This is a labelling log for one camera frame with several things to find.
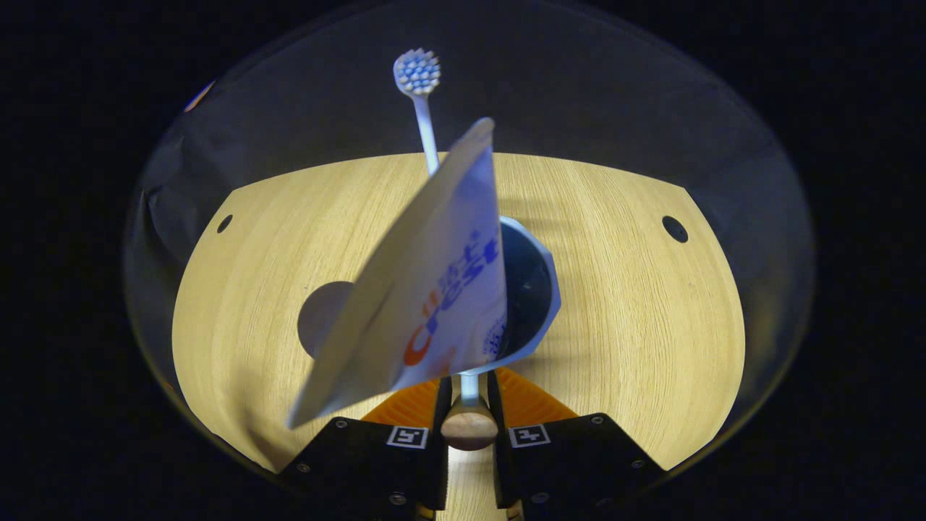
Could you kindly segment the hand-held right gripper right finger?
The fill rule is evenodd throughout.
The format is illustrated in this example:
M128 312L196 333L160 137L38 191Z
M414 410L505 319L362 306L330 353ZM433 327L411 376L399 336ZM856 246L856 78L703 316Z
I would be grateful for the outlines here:
M510 520L625 520L667 472L604 412L577 415L509 369L488 376L497 505Z

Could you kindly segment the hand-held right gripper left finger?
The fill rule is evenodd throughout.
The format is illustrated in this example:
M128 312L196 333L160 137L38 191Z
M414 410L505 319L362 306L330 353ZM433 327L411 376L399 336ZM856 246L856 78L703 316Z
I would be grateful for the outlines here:
M307 520L433 520L446 508L440 425L452 382L402 389L362 419L333 418L280 472Z

